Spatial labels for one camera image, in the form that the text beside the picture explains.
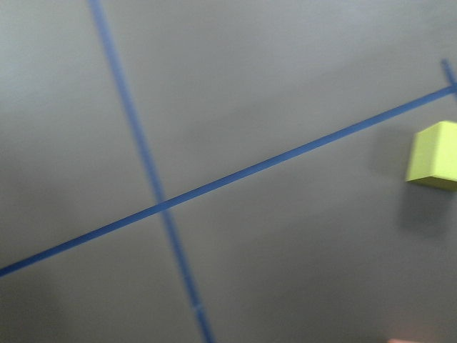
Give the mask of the yellow foam block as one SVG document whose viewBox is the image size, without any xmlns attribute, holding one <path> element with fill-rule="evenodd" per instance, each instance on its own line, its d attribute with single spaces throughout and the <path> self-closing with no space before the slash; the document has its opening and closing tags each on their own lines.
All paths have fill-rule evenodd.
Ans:
<svg viewBox="0 0 457 343">
<path fill-rule="evenodd" d="M 414 135 L 406 181 L 456 190 L 456 122 L 440 121 Z"/>
</svg>

